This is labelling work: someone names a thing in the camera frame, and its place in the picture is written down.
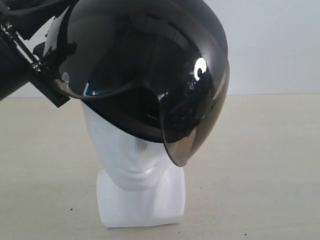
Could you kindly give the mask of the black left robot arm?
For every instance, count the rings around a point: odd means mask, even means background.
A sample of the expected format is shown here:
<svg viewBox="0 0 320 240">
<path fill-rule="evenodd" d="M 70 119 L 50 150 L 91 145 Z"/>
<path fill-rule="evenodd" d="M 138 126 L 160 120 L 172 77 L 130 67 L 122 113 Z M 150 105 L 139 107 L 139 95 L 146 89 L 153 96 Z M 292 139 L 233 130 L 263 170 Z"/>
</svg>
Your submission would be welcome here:
<svg viewBox="0 0 320 240">
<path fill-rule="evenodd" d="M 70 98 L 52 84 L 48 70 L 29 51 L 8 22 L 0 24 L 0 99 L 31 83 L 53 105 L 60 108 Z"/>
</svg>

